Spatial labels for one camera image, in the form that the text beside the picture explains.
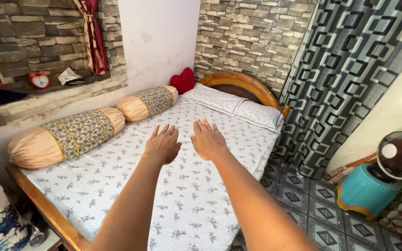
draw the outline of patterned tile floor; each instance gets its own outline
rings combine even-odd
[[[321,251],[402,251],[397,234],[341,210],[335,203],[336,190],[327,181],[269,165],[260,183]],[[231,251],[247,250],[240,230]]]

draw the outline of heart-shaped cushion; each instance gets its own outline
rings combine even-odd
[[[195,86],[195,78],[192,69],[187,67],[182,71],[181,75],[173,75],[173,77],[170,78],[170,85],[178,90],[178,94],[192,90]]]

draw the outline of bed sheet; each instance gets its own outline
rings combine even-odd
[[[136,168],[154,126],[170,122],[178,126],[183,145],[175,161],[160,172],[148,250],[225,251],[239,225],[215,165],[199,157],[190,141],[192,122],[203,116],[217,123],[232,154],[259,180],[279,132],[187,100],[178,100],[151,118],[127,123],[118,135],[85,154],[22,172],[92,242]]]

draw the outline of patterned bolster cover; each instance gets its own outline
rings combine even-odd
[[[173,105],[173,95],[164,87],[156,87],[132,94],[140,99],[148,110],[148,117],[161,113]]]
[[[114,135],[109,117],[97,109],[51,121],[41,127],[57,141],[63,160],[85,153]]]

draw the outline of orange alarm clock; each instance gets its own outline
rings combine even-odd
[[[42,71],[30,73],[29,81],[38,88],[46,88],[49,85],[49,78]]]

